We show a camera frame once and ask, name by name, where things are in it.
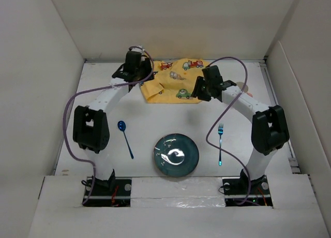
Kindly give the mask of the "yellow car-print cloth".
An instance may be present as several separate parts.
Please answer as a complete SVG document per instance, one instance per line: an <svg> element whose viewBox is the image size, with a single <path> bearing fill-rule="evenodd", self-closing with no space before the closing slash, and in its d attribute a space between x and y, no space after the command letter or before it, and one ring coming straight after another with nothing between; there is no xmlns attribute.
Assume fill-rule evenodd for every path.
<svg viewBox="0 0 331 238"><path fill-rule="evenodd" d="M209 64L203 59L182 58L154 62L154 78L140 84L147 103L200 103L192 91L202 69Z"/></svg>

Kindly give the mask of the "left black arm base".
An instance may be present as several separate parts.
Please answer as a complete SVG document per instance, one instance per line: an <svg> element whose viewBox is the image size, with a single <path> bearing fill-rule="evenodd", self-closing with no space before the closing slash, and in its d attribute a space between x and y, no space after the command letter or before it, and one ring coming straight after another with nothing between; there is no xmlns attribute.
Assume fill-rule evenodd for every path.
<svg viewBox="0 0 331 238"><path fill-rule="evenodd" d="M85 207L130 207L131 178L116 178L112 189L94 185L91 196L83 204Z"/></svg>

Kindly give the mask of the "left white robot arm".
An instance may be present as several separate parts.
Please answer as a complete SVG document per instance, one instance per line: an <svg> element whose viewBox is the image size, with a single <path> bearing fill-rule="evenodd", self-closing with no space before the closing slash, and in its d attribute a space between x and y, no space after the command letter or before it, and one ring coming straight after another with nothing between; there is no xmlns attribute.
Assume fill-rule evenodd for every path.
<svg viewBox="0 0 331 238"><path fill-rule="evenodd" d="M93 164L92 181L87 184L91 190L97 188L104 195L115 190L115 171L106 153L111 137L108 114L135 85L152 80L153 70L153 59L144 48L131 46L109 85L98 88L100 94L88 105L75 108L72 138Z"/></svg>

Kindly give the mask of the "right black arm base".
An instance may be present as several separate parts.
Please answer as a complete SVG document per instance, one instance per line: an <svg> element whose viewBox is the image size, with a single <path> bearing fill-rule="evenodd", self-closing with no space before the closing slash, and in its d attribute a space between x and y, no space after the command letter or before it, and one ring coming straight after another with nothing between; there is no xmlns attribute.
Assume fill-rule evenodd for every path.
<svg viewBox="0 0 331 238"><path fill-rule="evenodd" d="M253 181L250 190L239 177L224 177L218 191L223 194L226 207L273 206L266 176Z"/></svg>

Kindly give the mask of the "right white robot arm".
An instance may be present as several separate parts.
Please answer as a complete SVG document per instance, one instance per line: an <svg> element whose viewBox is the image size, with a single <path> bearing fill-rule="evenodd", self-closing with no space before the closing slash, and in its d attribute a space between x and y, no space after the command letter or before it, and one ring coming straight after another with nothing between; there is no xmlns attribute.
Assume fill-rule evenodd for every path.
<svg viewBox="0 0 331 238"><path fill-rule="evenodd" d="M224 81L217 66L206 67L202 72L191 96L202 101L215 98L251 123L253 150L240 173L239 187L244 193L252 193L264 177L272 157L290 138L284 110L279 105L269 106L255 100L231 80Z"/></svg>

